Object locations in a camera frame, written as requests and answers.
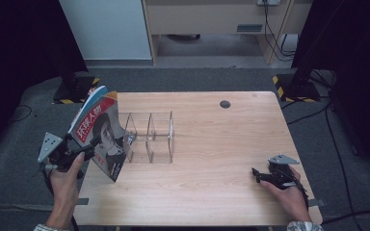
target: black circular marker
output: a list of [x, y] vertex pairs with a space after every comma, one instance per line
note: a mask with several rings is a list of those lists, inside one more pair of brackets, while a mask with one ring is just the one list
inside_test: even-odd
[[230, 102], [227, 101], [227, 100], [222, 100], [221, 103], [220, 103], [221, 107], [222, 108], [230, 108]]

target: clear acrylic divider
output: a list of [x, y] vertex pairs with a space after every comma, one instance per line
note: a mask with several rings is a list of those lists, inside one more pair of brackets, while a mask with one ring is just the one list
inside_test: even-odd
[[126, 162], [172, 163], [172, 112], [119, 114], [119, 119], [125, 121]]

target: human hand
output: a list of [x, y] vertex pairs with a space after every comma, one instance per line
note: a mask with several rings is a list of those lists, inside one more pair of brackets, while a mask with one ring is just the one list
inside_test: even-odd
[[68, 172], [52, 170], [50, 182], [53, 189], [55, 203], [53, 211], [46, 222], [46, 226], [58, 229], [68, 229], [79, 198], [77, 190], [77, 173], [84, 162], [84, 153], [80, 153]]
[[[300, 181], [300, 174], [292, 167], [290, 169], [293, 171], [294, 177]], [[267, 181], [260, 181], [260, 184], [276, 197], [283, 210], [294, 221], [312, 221], [305, 205], [303, 194], [297, 186], [281, 190]]]

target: magazine cover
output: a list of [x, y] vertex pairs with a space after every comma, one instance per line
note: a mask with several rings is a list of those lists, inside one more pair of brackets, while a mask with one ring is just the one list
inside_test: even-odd
[[85, 113], [89, 109], [89, 107], [93, 105], [93, 103], [95, 103], [101, 96], [103, 96], [107, 92], [108, 91], [105, 86], [100, 86], [89, 94], [89, 96], [85, 100], [85, 103], [80, 108], [79, 112], [76, 114], [76, 117], [71, 122], [70, 129], [68, 130], [69, 134], [71, 133], [71, 129], [74, 127], [74, 124], [80, 118], [81, 114]]
[[117, 92], [104, 94], [82, 109], [82, 112], [69, 133], [81, 146], [89, 145], [93, 138], [100, 137], [92, 159], [116, 182], [126, 158], [123, 149], [124, 129], [119, 124]]

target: finger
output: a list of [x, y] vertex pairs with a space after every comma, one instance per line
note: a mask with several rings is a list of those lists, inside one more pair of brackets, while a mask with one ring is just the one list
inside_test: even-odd
[[293, 172], [294, 177], [300, 181], [300, 177], [302, 177], [293, 167], [289, 166], [291, 171]]
[[281, 190], [274, 186], [272, 183], [267, 181], [260, 181], [260, 185], [262, 185], [267, 191], [269, 191], [271, 194], [277, 195], [281, 192]]
[[83, 165], [83, 162], [84, 162], [84, 152], [80, 153], [76, 159], [74, 159], [73, 161], [73, 164], [71, 164], [71, 167], [70, 169], [68, 170], [68, 172], [71, 174], [71, 175], [76, 175], [77, 176], [77, 173], [79, 172], [80, 168], [82, 167]]
[[47, 175], [51, 179], [53, 175], [57, 174], [57, 172], [59, 172], [57, 169], [50, 169], [49, 172], [47, 173]]

